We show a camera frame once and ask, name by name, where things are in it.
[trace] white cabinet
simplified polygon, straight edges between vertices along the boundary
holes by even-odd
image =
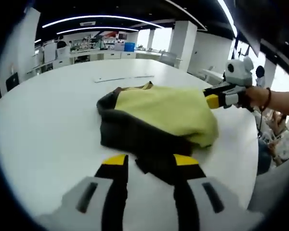
[[[68,66],[71,65],[70,59],[69,58],[65,58],[65,59],[57,59],[55,61],[53,61],[53,68],[59,68],[59,67],[63,67],[63,66]]]
[[[104,59],[120,59],[121,53],[120,52],[114,52],[114,53],[105,53]]]
[[[134,52],[122,52],[121,59],[135,59],[136,53]]]

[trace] office chair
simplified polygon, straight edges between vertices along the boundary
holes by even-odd
[[[161,63],[167,64],[169,66],[174,66],[175,62],[177,60],[177,55],[170,52],[162,52],[159,61]]]

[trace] white round table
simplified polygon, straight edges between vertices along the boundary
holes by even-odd
[[[120,79],[94,82],[115,78]],[[101,118],[96,102],[116,87],[140,86],[148,81],[177,88],[210,87],[154,60],[102,60],[43,73],[0,99],[0,164],[14,195],[30,215],[53,212],[67,191],[85,176],[94,176],[103,160],[118,154],[100,145]],[[213,112],[220,136],[211,148],[198,149],[193,157],[207,176],[227,186],[238,195],[239,204],[247,208],[258,164],[254,116],[235,107]],[[129,168],[124,224],[132,226],[136,218],[131,216],[148,213],[145,208],[155,205],[159,216],[167,215],[155,218],[151,228],[176,229],[173,187],[142,174],[132,158]],[[146,216],[140,222],[148,224],[156,214]],[[171,221],[166,228],[165,219]]]

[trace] black panel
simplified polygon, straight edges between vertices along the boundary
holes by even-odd
[[[12,90],[14,87],[19,85],[19,79],[18,79],[18,73],[13,74],[11,77],[9,77],[6,81],[6,89],[7,91]]]

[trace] ceiling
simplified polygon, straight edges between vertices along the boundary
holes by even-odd
[[[145,21],[163,19],[189,20],[199,30],[232,39],[233,32],[218,0],[81,0],[74,3],[66,0],[36,0],[34,7],[41,12],[36,39],[46,41],[57,37],[57,32],[80,28],[80,22],[95,21],[95,26],[131,27],[138,22],[114,18],[86,18],[55,24],[46,28],[42,25],[60,19],[83,15],[118,15]],[[275,46],[289,59],[289,0],[224,0],[239,31],[239,38],[264,39]],[[174,22],[158,23],[174,27]],[[135,29],[155,28],[142,25]],[[261,46],[268,58],[282,63],[276,52]]]

